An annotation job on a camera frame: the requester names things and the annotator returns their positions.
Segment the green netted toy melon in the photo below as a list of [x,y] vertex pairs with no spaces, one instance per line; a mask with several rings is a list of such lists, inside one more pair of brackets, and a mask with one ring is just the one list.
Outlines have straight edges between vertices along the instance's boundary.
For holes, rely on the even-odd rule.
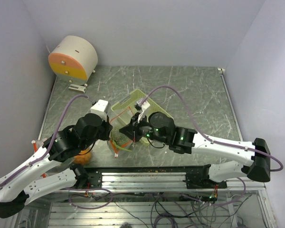
[[116,144],[123,146],[126,143],[131,143],[130,139],[125,135],[119,133],[121,126],[114,126],[111,131],[111,139],[115,141]]

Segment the spare clear zip bag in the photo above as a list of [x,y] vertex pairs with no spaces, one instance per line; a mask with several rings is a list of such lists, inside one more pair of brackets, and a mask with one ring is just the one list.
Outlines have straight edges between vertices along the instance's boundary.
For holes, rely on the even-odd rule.
[[114,153],[115,158],[117,158],[119,154],[122,154],[123,152],[131,152],[133,149],[133,141],[119,132],[122,127],[127,125],[124,119],[126,117],[131,117],[132,115],[133,111],[129,106],[125,109],[111,112],[110,124],[113,126],[113,129],[110,132],[110,140],[107,145]]

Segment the orange toy pineapple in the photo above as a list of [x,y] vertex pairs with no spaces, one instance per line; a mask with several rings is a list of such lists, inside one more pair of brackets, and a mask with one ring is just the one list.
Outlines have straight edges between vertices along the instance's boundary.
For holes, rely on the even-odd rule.
[[81,151],[77,156],[74,157],[75,164],[87,164],[90,162],[92,157],[92,152],[89,150]]

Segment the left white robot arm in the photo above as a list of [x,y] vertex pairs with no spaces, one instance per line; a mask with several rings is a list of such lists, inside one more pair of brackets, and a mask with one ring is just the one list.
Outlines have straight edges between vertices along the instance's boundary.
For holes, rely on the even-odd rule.
[[18,168],[0,178],[0,218],[11,217],[34,200],[64,188],[81,189],[89,176],[80,164],[42,178],[42,174],[80,154],[96,141],[107,141],[112,130],[107,114],[88,113],[47,139]]

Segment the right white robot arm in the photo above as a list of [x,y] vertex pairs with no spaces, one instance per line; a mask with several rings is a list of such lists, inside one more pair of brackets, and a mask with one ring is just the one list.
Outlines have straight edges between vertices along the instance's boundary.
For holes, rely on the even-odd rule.
[[136,113],[119,132],[133,142],[146,138],[160,142],[178,154],[204,153],[227,158],[223,164],[203,166],[200,183],[212,187],[232,178],[247,177],[252,181],[269,182],[270,158],[266,141],[256,138],[253,142],[238,142],[202,135],[197,130],[176,126],[174,120],[162,112],[141,118]]

